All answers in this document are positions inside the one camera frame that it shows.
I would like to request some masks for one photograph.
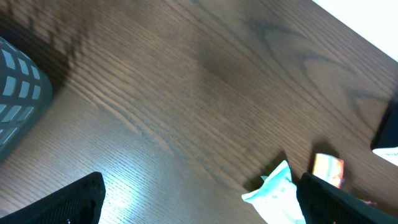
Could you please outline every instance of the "white wrapper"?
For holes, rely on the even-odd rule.
[[[243,194],[242,199],[251,203],[268,224],[305,223],[287,162],[283,161],[270,176],[262,178],[262,187]]]

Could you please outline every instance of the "ventilated basket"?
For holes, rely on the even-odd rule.
[[[0,161],[41,117],[51,99],[47,76],[0,37]]]

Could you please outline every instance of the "dark wood tabletop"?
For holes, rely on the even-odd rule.
[[[398,167],[369,145],[398,64],[310,0],[7,0],[0,18],[55,94],[0,163],[0,217],[99,171],[101,223],[264,223],[241,194],[314,152],[397,215]]]

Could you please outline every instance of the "plastic wrapper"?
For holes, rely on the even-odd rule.
[[[315,155],[312,174],[340,188],[343,182],[344,161],[333,156],[318,153]]]
[[[268,224],[303,224],[304,216],[297,201],[297,187],[287,161],[267,176],[260,189],[243,194],[242,199],[251,203]]]

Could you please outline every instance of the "white wall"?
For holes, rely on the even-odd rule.
[[[313,0],[398,61],[398,0]]]

